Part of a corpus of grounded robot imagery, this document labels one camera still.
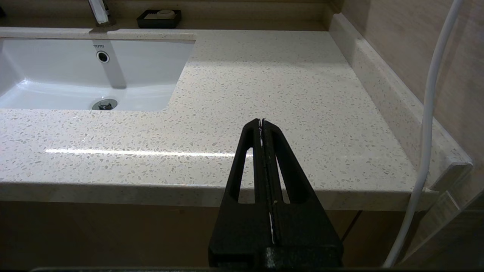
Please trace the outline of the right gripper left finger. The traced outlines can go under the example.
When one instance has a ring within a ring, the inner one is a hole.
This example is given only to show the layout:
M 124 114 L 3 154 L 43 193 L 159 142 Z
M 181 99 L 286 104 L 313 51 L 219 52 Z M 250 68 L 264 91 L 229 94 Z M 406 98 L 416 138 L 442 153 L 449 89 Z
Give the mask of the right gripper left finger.
M 247 150 L 253 150 L 254 203 L 239 202 Z M 208 246 L 211 267 L 255 267 L 261 253 L 273 244 L 268 181 L 261 144 L 261 121 L 242 129 Z

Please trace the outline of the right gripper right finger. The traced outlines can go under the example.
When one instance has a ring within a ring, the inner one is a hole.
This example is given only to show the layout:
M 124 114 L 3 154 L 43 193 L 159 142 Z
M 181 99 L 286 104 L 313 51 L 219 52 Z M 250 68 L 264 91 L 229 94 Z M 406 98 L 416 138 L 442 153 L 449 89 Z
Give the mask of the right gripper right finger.
M 262 121 L 273 245 L 269 267 L 341 267 L 343 244 L 281 129 Z

